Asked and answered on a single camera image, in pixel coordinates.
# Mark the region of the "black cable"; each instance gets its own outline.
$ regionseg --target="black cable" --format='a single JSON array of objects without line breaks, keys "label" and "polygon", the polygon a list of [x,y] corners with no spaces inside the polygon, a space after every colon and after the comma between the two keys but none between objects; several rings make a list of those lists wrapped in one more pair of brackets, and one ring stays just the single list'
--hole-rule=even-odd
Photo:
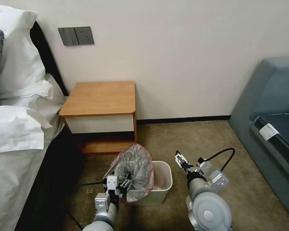
[{"label": "black cable", "polygon": [[96,184],[102,184],[103,182],[93,182],[93,183],[86,183],[86,184],[80,184],[80,185],[76,185],[74,187],[72,187],[71,189],[75,189],[75,188],[80,188],[80,187],[84,187],[84,186],[89,186],[89,185],[96,185]]},{"label": "black cable", "polygon": [[67,205],[66,205],[66,202],[64,201],[64,208],[67,212],[67,214],[70,216],[70,218],[75,222],[75,224],[78,226],[78,228],[80,230],[83,230],[83,227],[81,226],[81,224],[79,224],[79,222],[76,220],[76,218],[71,214],[71,212],[69,211]]},{"label": "black cable", "polygon": [[[80,185],[76,185],[70,189],[75,189],[75,188],[80,188],[80,187],[84,187],[84,186],[89,186],[89,185],[96,185],[96,184],[103,184],[103,182],[93,182],[93,183],[86,183],[86,184],[80,184]],[[81,226],[81,224],[76,220],[76,218],[71,214],[71,212],[69,211],[67,205],[66,205],[66,202],[65,202],[65,199],[64,200],[64,208],[67,212],[67,214],[70,216],[70,218],[75,222],[75,224],[78,226],[78,228],[80,230],[83,230],[83,227]]]},{"label": "black cable", "polygon": [[222,154],[223,152],[230,151],[230,150],[232,150],[232,154],[229,157],[229,159],[226,161],[226,163],[222,166],[222,168],[221,168],[221,172],[222,172],[224,170],[224,168],[227,166],[227,164],[231,161],[232,157],[234,156],[234,154],[235,154],[235,149],[234,148],[226,148],[224,150],[221,150],[218,153],[216,153],[213,156],[211,156],[209,159],[204,160],[204,162],[212,160],[213,158],[217,157],[219,154]]}]

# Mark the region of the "black baseboard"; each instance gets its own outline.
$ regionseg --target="black baseboard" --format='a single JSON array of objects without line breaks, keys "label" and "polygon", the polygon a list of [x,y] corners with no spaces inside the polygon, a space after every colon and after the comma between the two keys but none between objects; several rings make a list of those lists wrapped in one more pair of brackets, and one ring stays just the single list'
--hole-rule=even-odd
[{"label": "black baseboard", "polygon": [[218,116],[201,116],[201,117],[187,117],[187,118],[169,118],[169,119],[147,119],[137,120],[137,124],[164,124],[164,123],[183,123],[194,121],[210,121],[210,120],[229,120],[230,115]]}]

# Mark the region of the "light switch panel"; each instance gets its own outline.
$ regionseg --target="light switch panel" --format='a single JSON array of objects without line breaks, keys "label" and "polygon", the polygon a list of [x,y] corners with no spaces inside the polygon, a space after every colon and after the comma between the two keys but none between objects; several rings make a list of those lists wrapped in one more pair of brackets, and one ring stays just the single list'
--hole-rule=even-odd
[{"label": "light switch panel", "polygon": [[63,45],[65,46],[79,45],[74,27],[58,28],[58,31],[61,36]]},{"label": "light switch panel", "polygon": [[91,27],[74,27],[79,45],[94,44]]}]

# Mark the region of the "wooden nightstand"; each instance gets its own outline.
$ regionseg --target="wooden nightstand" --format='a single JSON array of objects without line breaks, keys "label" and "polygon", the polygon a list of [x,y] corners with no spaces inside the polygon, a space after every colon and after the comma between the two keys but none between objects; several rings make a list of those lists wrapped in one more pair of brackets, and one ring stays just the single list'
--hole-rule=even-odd
[{"label": "wooden nightstand", "polygon": [[84,154],[137,143],[134,81],[77,83],[59,114]]}]

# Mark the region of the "pink-rimmed trash bag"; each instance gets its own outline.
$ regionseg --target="pink-rimmed trash bag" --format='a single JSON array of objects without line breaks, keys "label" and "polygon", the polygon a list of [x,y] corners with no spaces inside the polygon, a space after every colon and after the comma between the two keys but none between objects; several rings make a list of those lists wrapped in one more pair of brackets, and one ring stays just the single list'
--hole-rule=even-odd
[{"label": "pink-rimmed trash bag", "polygon": [[118,175],[119,184],[131,173],[131,185],[127,189],[126,202],[134,202],[145,197],[153,188],[153,163],[150,154],[140,144],[132,144],[111,163],[104,178]]}]

